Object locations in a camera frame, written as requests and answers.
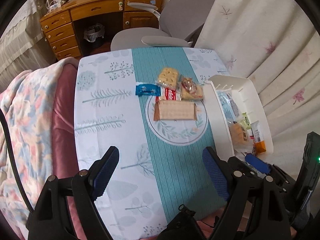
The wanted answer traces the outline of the floral blanket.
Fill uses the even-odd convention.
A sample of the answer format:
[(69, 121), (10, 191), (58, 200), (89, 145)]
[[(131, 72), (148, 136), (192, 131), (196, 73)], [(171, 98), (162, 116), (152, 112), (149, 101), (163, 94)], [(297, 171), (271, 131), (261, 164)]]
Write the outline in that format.
[(62, 67), (68, 57), (49, 67), (25, 70), (1, 93), (1, 110), (8, 123), (14, 157), (23, 188), (35, 205), (52, 166), (52, 112)]

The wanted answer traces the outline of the yellow green candy packet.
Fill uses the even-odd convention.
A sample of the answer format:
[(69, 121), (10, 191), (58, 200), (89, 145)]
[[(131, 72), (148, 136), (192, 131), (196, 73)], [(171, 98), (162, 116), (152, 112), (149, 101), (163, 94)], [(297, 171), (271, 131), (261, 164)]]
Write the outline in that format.
[(242, 124), (242, 126), (245, 128), (245, 129), (251, 129), (251, 123), (249, 121), (249, 118), (247, 116), (247, 113), (242, 113), (242, 118), (240, 120), (240, 123)]

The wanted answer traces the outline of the clear cracker packet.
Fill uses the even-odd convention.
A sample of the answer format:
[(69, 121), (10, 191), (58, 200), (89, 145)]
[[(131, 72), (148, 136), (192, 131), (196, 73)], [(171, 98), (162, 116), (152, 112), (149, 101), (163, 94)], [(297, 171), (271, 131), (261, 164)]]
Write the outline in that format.
[(251, 145), (246, 129), (238, 122), (228, 125), (233, 147), (238, 145)]

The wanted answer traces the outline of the beige wafer packet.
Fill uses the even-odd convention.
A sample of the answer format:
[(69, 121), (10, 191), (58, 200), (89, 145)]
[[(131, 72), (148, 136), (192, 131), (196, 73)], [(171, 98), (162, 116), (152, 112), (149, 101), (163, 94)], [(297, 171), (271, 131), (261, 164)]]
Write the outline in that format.
[(154, 121), (161, 120), (197, 120), (202, 109), (192, 101), (162, 100), (154, 106)]

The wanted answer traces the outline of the wooden desk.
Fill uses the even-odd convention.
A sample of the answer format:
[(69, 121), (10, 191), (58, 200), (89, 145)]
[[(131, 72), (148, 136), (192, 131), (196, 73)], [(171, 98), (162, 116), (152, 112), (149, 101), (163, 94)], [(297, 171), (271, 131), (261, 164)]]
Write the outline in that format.
[[(58, 60), (65, 57), (80, 59), (107, 51), (113, 37), (122, 30), (158, 27), (156, 16), (130, 7), (129, 3), (154, 5), (160, 12), (163, 0), (70, 0), (43, 16), (40, 24)], [(97, 43), (86, 41), (84, 32), (98, 23), (104, 26), (104, 36)]]

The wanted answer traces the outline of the dark brownie red-sealed packet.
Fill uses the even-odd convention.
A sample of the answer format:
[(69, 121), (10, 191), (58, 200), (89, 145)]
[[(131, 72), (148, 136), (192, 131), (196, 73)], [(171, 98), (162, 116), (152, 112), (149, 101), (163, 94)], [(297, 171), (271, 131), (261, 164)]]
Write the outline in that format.
[(234, 150), (238, 154), (246, 155), (254, 152), (254, 145), (238, 145), (234, 146)]

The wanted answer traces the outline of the round biscuit packet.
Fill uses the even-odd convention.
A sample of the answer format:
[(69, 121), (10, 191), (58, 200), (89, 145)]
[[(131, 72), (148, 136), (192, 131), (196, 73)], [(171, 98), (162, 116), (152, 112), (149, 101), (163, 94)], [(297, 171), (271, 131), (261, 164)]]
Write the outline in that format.
[(180, 74), (175, 68), (164, 67), (157, 77), (157, 83), (164, 87), (175, 88)]

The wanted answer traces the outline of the white lace bed cover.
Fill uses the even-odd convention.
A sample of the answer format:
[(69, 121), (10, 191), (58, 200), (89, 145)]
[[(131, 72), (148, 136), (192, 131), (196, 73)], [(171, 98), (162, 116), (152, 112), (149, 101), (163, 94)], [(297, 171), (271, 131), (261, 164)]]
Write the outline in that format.
[(44, 0), (27, 0), (1, 36), (1, 91), (21, 72), (56, 61), (40, 24), (46, 12)]

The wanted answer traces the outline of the white orange oat bar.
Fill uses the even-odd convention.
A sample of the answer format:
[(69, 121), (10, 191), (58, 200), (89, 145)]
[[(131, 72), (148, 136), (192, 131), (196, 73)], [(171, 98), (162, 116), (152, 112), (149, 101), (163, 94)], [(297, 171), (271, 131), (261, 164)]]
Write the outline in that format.
[(251, 124), (251, 129), (254, 137), (254, 151), (255, 154), (261, 154), (266, 152), (266, 145), (264, 141), (264, 136), (262, 129), (260, 127), (260, 122), (256, 121)]

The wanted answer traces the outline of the pink sofa cushion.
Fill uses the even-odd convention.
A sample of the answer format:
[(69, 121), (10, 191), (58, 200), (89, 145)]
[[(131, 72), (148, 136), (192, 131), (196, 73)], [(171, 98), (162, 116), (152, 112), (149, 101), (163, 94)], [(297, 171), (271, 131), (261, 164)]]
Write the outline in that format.
[(77, 69), (68, 63), (57, 80), (52, 112), (52, 166), (59, 179), (78, 171), (74, 137), (74, 95)]

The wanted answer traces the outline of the red white snack packet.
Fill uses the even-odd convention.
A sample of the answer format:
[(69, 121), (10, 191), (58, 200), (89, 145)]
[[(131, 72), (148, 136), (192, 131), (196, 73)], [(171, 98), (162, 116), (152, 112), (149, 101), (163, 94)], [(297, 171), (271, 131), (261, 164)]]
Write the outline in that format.
[(161, 100), (174, 100), (174, 101), (181, 101), (181, 92), (179, 88), (170, 89), (161, 87), (161, 94), (157, 97), (157, 101)]

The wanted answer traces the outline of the white floral curtain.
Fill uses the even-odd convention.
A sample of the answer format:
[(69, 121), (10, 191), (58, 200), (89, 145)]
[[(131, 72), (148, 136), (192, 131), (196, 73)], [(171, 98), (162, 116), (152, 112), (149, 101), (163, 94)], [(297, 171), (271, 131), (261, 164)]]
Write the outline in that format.
[(166, 0), (207, 9), (195, 47), (214, 50), (232, 76), (250, 79), (274, 151), (296, 177), (306, 136), (319, 132), (319, 33), (295, 0)]

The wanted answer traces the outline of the blue candy wrapper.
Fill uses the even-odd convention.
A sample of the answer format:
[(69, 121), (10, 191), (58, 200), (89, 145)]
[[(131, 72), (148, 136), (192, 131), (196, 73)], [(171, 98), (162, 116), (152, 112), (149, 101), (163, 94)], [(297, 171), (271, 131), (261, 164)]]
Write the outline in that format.
[(135, 94), (137, 96), (160, 96), (161, 95), (161, 88), (158, 85), (148, 84), (148, 83), (141, 83), (136, 85)]

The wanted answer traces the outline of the light blue snack packet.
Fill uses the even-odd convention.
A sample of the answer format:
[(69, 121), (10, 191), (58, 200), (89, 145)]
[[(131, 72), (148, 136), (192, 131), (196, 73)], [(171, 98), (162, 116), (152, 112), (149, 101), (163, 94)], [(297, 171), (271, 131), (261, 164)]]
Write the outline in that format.
[(239, 108), (233, 100), (231, 94), (223, 91), (218, 91), (217, 94), (226, 120), (231, 123), (238, 121), (240, 116)]

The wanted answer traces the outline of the white plastic storage bin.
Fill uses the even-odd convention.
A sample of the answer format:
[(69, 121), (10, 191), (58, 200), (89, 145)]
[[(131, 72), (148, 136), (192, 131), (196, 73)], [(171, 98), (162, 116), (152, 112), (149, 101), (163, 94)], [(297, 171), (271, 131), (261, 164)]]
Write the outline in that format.
[(231, 94), (240, 112), (247, 113), (250, 123), (260, 122), (266, 145), (266, 152), (258, 155), (265, 159), (274, 152), (273, 141), (268, 126), (267, 118), (260, 98), (251, 80), (224, 75), (214, 75), (203, 84), (204, 106), (212, 129), (215, 149), (220, 159), (227, 161), (234, 156), (235, 150), (232, 144), (228, 125), (217, 92), (223, 91)]

